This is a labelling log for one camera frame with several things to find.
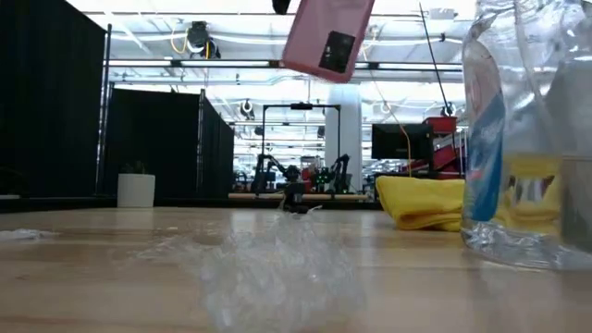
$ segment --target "wooden tabletop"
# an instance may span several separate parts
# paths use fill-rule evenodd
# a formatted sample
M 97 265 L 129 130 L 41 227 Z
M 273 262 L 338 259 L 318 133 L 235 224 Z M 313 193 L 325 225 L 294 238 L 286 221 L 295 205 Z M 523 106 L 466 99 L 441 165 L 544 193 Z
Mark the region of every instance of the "wooden tabletop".
M 0 215 L 0 229 L 49 230 L 0 241 L 0 332 L 213 332 L 195 279 L 167 262 L 121 263 L 166 235 L 217 243 L 259 232 L 273 210 L 102 209 Z M 323 332 L 584 332 L 592 275 L 517 269 L 467 252 L 458 234 L 403 232 L 382 212 L 315 212 L 343 240 L 367 303 Z

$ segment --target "blue label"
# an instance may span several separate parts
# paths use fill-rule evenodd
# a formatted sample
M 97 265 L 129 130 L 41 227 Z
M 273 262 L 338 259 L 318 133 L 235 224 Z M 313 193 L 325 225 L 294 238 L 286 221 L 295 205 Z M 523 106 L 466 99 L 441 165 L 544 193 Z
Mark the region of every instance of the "blue label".
M 465 212 L 474 221 L 491 220 L 498 208 L 504 119 L 499 91 L 475 121 L 469 139 Z

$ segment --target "white column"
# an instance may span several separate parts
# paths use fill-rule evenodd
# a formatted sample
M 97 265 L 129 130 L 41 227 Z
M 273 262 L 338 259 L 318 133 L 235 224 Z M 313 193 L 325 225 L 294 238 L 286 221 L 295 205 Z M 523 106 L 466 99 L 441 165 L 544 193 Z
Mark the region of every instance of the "white column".
M 362 189 L 362 99 L 357 84 L 335 84 L 327 103 L 341 105 L 340 154 L 350 156 L 348 173 L 351 174 L 350 191 Z M 331 108 L 325 117 L 325 163 L 328 167 L 338 156 L 338 112 Z

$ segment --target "black partition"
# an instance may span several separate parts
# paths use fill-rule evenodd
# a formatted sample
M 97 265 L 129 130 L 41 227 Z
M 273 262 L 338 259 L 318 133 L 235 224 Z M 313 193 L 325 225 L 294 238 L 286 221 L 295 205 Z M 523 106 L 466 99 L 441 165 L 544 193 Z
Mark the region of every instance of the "black partition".
M 156 175 L 156 198 L 197 195 L 200 96 L 114 89 L 105 144 L 105 194 L 117 193 L 126 164 L 144 163 Z
M 0 184 L 93 195 L 105 31 L 65 0 L 1 0 L 0 41 Z
M 234 181 L 234 129 L 215 111 L 204 93 L 202 96 L 198 153 L 199 196 L 207 199 L 228 198 Z
M 156 176 L 156 199 L 227 198 L 232 186 L 234 130 L 204 94 L 115 89 L 105 143 L 104 193 L 141 161 Z

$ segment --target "phone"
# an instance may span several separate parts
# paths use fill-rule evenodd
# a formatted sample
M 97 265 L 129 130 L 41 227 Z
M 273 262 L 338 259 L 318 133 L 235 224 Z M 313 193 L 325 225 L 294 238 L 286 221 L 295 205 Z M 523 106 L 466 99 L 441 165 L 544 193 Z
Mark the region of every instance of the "phone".
M 352 78 L 375 0 L 302 0 L 284 66 L 344 83 Z

